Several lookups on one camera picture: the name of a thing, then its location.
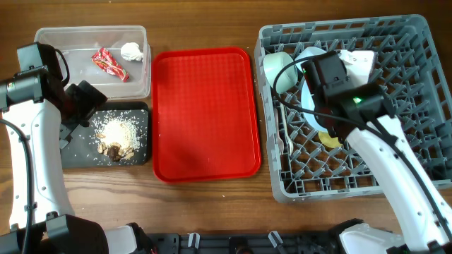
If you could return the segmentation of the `rice and peanut scraps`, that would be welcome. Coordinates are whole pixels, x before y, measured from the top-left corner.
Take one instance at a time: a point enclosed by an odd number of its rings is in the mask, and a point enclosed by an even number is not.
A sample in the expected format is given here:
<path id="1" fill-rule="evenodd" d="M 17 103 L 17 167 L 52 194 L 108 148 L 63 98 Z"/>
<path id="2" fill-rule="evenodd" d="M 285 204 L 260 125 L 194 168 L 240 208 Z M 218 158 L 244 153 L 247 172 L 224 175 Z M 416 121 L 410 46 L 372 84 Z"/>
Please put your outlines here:
<path id="1" fill-rule="evenodd" d="M 144 164 L 148 158 L 148 117 L 145 109 L 97 111 L 90 120 L 99 166 Z"/>

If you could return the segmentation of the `mint green bowl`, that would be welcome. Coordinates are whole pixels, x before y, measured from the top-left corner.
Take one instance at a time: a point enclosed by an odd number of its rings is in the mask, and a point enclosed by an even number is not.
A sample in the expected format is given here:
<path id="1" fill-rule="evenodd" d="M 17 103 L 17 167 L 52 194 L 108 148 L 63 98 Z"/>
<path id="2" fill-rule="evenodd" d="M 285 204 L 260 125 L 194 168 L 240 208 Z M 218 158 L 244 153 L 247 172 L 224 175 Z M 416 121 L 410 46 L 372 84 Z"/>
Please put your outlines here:
<path id="1" fill-rule="evenodd" d="M 294 60 L 286 52 L 268 54 L 263 59 L 264 73 L 270 86 L 273 87 L 274 80 L 279 72 Z M 295 66 L 291 66 L 282 72 L 278 78 L 276 92 L 282 94 L 294 87 L 298 82 L 298 72 Z"/>

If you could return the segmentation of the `white plastic spoon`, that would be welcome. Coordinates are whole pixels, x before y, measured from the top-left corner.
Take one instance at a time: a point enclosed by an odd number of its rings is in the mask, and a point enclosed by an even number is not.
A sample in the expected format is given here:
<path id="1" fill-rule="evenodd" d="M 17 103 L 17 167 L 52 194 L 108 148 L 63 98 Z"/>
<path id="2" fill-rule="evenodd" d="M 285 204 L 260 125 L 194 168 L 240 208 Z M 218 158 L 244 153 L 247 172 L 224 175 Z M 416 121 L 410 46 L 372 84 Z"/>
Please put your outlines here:
<path id="1" fill-rule="evenodd" d="M 291 156 L 294 151 L 294 145 L 293 145 L 293 142 L 292 142 L 292 140 L 289 136 L 289 132 L 288 132 L 286 111 L 285 111 L 284 104 L 280 104 L 280 110 L 281 110 L 281 115 L 282 115 L 283 128 L 284 128 L 284 132 L 285 132 L 285 139 L 286 139 L 286 143 L 287 143 L 287 151 L 288 151 L 288 155 Z"/>

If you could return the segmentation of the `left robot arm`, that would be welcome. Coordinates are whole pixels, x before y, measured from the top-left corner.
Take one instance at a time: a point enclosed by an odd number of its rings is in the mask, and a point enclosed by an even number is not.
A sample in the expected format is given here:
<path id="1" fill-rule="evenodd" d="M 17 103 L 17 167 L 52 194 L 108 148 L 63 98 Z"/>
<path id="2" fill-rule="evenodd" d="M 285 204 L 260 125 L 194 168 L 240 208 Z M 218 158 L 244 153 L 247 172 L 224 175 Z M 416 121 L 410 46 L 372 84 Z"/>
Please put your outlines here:
<path id="1" fill-rule="evenodd" d="M 83 125 L 107 98 L 83 81 L 67 87 L 43 68 L 1 82 L 1 122 L 11 145 L 13 210 L 2 253 L 142 253 L 136 224 L 104 230 L 76 217 L 63 180 L 61 124 Z"/>

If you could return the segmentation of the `red serving tray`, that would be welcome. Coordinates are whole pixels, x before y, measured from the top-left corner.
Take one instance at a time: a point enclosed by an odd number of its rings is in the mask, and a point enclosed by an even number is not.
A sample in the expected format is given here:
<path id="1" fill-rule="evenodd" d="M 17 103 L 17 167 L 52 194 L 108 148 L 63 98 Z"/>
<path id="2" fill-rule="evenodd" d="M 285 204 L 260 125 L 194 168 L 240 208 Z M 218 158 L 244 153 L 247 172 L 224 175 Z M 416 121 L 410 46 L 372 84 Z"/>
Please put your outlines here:
<path id="1" fill-rule="evenodd" d="M 239 47 L 153 60 L 153 171 L 165 183 L 253 176 L 261 146 L 249 55 Z"/>

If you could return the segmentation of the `red snack wrapper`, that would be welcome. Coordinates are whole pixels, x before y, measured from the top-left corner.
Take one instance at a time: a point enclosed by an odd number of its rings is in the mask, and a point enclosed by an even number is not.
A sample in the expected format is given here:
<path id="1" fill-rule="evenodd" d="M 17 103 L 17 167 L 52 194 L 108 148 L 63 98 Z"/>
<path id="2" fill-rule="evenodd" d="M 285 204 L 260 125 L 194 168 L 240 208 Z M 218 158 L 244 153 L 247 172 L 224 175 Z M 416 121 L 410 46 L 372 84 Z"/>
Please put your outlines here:
<path id="1" fill-rule="evenodd" d="M 101 68 L 104 72 L 115 75 L 123 83 L 129 79 L 129 74 L 116 61 L 112 54 L 104 47 L 100 48 L 94 55 L 91 56 L 92 62 Z"/>

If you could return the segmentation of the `black plastic tray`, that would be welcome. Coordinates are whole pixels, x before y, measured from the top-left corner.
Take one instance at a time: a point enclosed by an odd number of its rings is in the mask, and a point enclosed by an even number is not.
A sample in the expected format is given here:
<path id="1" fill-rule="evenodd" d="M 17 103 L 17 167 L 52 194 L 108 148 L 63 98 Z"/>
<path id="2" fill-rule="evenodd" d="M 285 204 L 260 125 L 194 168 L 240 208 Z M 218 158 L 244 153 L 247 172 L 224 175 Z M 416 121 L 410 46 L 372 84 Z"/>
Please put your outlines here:
<path id="1" fill-rule="evenodd" d="M 107 102 L 61 148 L 62 167 L 142 165 L 148 159 L 149 109 L 144 102 Z"/>

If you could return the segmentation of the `white plastic fork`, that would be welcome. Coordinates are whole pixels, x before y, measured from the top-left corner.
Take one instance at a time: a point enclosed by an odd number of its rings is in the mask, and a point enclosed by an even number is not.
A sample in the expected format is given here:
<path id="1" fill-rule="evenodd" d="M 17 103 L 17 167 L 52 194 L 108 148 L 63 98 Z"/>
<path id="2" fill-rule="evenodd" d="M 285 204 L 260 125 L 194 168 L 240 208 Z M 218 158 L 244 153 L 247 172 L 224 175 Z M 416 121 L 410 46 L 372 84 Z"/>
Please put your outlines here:
<path id="1" fill-rule="evenodd" d="M 276 132 L 275 142 L 278 145 L 278 149 L 279 149 L 280 155 L 283 155 L 285 145 L 284 145 L 283 139 L 280 137 L 279 117 L 278 117 L 278 110 L 276 108 L 273 109 L 273 114 L 274 114 L 274 117 L 275 117 L 275 132 Z"/>

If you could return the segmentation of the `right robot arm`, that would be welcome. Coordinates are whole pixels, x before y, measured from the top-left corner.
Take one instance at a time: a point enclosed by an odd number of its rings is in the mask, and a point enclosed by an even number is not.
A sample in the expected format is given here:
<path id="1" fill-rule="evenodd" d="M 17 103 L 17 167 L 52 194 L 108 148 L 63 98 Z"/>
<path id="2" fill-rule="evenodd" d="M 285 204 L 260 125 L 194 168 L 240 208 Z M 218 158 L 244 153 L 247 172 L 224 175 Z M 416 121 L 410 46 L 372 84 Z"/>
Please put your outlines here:
<path id="1" fill-rule="evenodd" d="M 451 207 L 414 155 L 392 101 L 378 85 L 325 94 L 350 121 L 335 128 L 364 160 L 388 199 L 413 253 L 451 252 Z"/>

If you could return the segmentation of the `light blue plate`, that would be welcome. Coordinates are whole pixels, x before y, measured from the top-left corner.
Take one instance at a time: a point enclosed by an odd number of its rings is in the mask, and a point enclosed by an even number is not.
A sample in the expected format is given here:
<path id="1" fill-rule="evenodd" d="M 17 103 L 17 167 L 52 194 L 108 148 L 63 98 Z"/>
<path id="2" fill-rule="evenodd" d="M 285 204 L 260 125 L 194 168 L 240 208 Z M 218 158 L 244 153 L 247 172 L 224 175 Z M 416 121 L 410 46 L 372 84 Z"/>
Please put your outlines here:
<path id="1" fill-rule="evenodd" d="M 313 111 L 315 109 L 314 100 L 311 96 L 309 87 L 307 85 L 307 82 L 305 79 L 302 80 L 302 90 L 301 90 L 301 106 L 303 109 L 307 109 L 310 111 Z M 320 132 L 327 132 L 327 129 L 321 126 L 318 121 L 316 120 L 316 117 L 313 114 L 309 114 L 306 112 L 303 112 L 303 116 L 307 123 L 315 130 Z"/>

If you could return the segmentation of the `yellow plastic cup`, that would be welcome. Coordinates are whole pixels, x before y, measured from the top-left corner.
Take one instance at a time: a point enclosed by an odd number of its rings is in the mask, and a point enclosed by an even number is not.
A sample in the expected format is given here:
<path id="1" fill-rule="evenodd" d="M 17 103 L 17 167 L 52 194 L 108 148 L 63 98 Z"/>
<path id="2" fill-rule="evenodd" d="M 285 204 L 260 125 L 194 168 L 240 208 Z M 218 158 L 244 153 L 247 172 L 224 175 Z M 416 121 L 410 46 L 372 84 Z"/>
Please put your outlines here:
<path id="1" fill-rule="evenodd" d="M 339 142 L 339 139 L 337 137 L 335 137 L 335 138 L 330 137 L 328 132 L 319 131 L 318 137 L 324 146 L 332 148 L 332 149 L 335 149 L 335 148 L 343 145 L 342 143 Z"/>

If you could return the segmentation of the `small light blue bowl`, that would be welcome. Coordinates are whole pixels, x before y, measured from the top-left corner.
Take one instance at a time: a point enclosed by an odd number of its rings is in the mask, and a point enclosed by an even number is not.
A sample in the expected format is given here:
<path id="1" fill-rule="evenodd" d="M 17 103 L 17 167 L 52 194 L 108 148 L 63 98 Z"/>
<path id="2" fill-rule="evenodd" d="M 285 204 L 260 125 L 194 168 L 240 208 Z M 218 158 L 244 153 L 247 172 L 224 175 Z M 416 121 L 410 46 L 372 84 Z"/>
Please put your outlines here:
<path id="1" fill-rule="evenodd" d="M 318 56 L 325 54 L 326 51 L 318 48 L 318 47 L 307 47 L 305 48 L 296 58 L 295 61 L 301 60 L 300 62 L 297 62 L 295 66 L 301 71 L 302 70 L 302 64 L 309 60 L 312 56 Z"/>

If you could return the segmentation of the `white napkin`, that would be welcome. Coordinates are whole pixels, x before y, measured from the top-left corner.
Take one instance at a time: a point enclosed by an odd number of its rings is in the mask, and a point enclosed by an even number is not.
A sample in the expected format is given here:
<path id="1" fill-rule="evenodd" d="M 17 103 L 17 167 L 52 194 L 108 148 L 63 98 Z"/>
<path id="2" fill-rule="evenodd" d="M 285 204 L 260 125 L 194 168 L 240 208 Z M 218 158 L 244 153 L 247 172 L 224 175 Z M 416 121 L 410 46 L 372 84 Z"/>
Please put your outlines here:
<path id="1" fill-rule="evenodd" d="M 127 42 L 120 49 L 121 57 L 126 61 L 142 61 L 144 53 L 135 42 Z"/>

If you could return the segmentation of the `grey dishwasher rack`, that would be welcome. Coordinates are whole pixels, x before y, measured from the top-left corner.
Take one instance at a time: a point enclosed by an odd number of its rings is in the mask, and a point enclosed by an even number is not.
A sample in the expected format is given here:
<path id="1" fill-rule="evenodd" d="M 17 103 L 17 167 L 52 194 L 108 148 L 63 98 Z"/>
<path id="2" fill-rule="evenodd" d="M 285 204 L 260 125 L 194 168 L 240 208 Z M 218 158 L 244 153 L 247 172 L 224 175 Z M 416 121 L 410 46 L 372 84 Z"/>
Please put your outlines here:
<path id="1" fill-rule="evenodd" d="M 263 59 L 286 52 L 297 57 L 307 47 L 325 51 L 372 50 L 370 80 L 392 100 L 416 158 L 433 184 L 451 187 L 451 94 L 427 21 L 420 15 L 386 16 L 263 26 L 254 48 L 258 89 L 266 123 L 266 150 L 273 197 L 281 203 L 332 200 L 379 194 L 381 188 L 364 161 L 349 146 L 324 146 L 304 116 L 301 90 L 284 94 L 288 155 L 279 102 L 272 96 Z M 275 142 L 275 117 L 285 148 Z"/>

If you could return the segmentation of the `clear plastic bin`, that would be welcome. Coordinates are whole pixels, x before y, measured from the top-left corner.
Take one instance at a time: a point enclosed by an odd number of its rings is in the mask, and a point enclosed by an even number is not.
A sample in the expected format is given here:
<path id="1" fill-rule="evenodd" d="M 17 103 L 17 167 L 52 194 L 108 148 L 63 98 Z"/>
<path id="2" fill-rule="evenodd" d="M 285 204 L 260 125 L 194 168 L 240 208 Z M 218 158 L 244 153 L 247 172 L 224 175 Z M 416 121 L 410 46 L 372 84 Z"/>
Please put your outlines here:
<path id="1" fill-rule="evenodd" d="M 86 80 L 110 100 L 141 99 L 150 94 L 152 56 L 147 31 L 141 25 L 41 28 L 35 41 L 63 53 L 69 66 L 70 84 Z M 144 53 L 143 60 L 127 61 L 121 57 L 121 48 L 128 42 L 138 44 Z M 92 62 L 91 57 L 102 47 L 128 73 L 125 83 Z"/>

